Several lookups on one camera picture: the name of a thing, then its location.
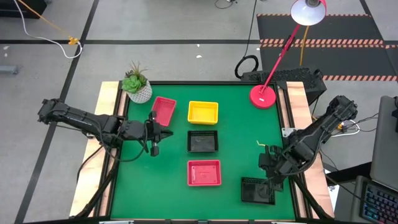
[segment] yellow tray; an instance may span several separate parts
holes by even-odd
[[[189,101],[188,121],[192,124],[216,124],[218,122],[218,103]]]

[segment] keyboard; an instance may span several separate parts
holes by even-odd
[[[364,182],[359,216],[373,223],[398,224],[398,193],[374,182]]]

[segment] succulent plant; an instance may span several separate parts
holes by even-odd
[[[147,85],[147,78],[142,74],[147,69],[139,70],[139,63],[130,64],[131,70],[126,72],[126,76],[122,81],[122,89],[129,93],[137,93],[140,89]]]

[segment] white plant pot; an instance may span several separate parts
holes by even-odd
[[[152,96],[152,88],[150,87],[149,81],[147,80],[147,85],[140,89],[137,93],[128,93],[130,99],[135,103],[145,103],[150,100]]]

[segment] lamp shade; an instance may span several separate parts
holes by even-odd
[[[326,2],[319,0],[317,6],[311,6],[308,0],[297,0],[293,3],[290,11],[293,20],[303,26],[312,26],[326,16]]]

